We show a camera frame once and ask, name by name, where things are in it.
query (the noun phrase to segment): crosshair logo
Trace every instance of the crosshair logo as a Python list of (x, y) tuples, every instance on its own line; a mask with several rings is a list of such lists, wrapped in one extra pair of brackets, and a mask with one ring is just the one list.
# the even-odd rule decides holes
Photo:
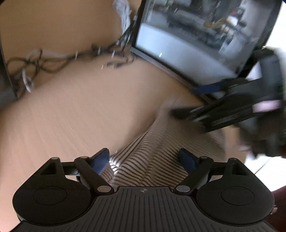
[(146, 192), (148, 192), (148, 190), (147, 189), (141, 189), (140, 192), (146, 193)]

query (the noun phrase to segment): black and white striped fabric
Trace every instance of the black and white striped fabric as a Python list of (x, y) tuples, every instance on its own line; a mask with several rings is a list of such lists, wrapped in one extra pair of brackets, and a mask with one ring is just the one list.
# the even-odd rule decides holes
[(221, 131), (203, 133), (192, 121), (170, 116), (176, 104), (167, 103), (158, 112), (153, 125), (138, 138), (110, 157), (101, 176), (118, 186), (170, 186), (173, 188), (188, 174), (178, 162), (178, 151), (186, 148), (195, 156), (206, 155), (226, 162)]

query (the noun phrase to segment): monitor screen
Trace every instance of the monitor screen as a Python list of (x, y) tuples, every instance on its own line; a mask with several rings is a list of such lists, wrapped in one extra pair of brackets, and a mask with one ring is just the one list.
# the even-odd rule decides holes
[(277, 3), (279, 11), (277, 0), (146, 0), (132, 51), (198, 85), (234, 78), (270, 34)]

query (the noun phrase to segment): circular mount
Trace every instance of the circular mount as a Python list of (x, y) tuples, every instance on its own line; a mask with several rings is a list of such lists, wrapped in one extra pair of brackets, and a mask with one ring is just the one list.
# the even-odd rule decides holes
[(67, 179), (59, 158), (51, 158), (14, 194), (13, 207), (23, 220), (58, 225), (82, 215), (91, 203), (90, 191)]
[(237, 159), (229, 159), (222, 178), (197, 191), (196, 201), (205, 214), (231, 225), (262, 221), (274, 206), (273, 194)]

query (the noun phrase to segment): black cable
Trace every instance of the black cable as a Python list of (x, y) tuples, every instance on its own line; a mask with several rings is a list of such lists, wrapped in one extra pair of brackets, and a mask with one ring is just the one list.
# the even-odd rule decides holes
[[(117, 56), (117, 57), (125, 59), (125, 61), (123, 62), (119, 61), (119, 62), (107, 63), (106, 67), (113, 65), (114, 68), (119, 68), (123, 65), (131, 64), (134, 61), (135, 56), (133, 55), (132, 58), (130, 58), (130, 56), (126, 56), (124, 54), (124, 50), (126, 48), (126, 45), (129, 39), (131, 39), (132, 37), (134, 26), (135, 26), (135, 21), (130, 24), (128, 29), (122, 34), (122, 36), (119, 39), (117, 39), (111, 45), (107, 46), (107, 48), (102, 48), (102, 47), (92, 45), (91, 49), (89, 50), (74, 53), (74, 54), (68, 55), (63, 58), (44, 58), (43, 49), (39, 49), (39, 56), (36, 58), (33, 58), (34, 57), (33, 54), (29, 58), (12, 57), (6, 62), (7, 69), (8, 69), (8, 66), (14, 62), (21, 62), (21, 63), (24, 63), (24, 65), (22, 65), (14, 73), (9, 74), (11, 81), (15, 89), (17, 91), (20, 91), (21, 73), (23, 69), (26, 69), (30, 66), (35, 68), (35, 71), (33, 72), (33, 75), (31, 77), (33, 81), (37, 77), (40, 71), (44, 71), (47, 73), (57, 73), (61, 71), (63, 68), (65, 68), (73, 60), (77, 60), (83, 57), (95, 58), (102, 54), (110, 54), (112, 55), (112, 57)], [(64, 63), (53, 69), (46, 67), (48, 63), (57, 63), (57, 62), (64, 62)]]
[(269, 161), (271, 158), (269, 158), (255, 173), (254, 175), (256, 175), (256, 173), (258, 173)]

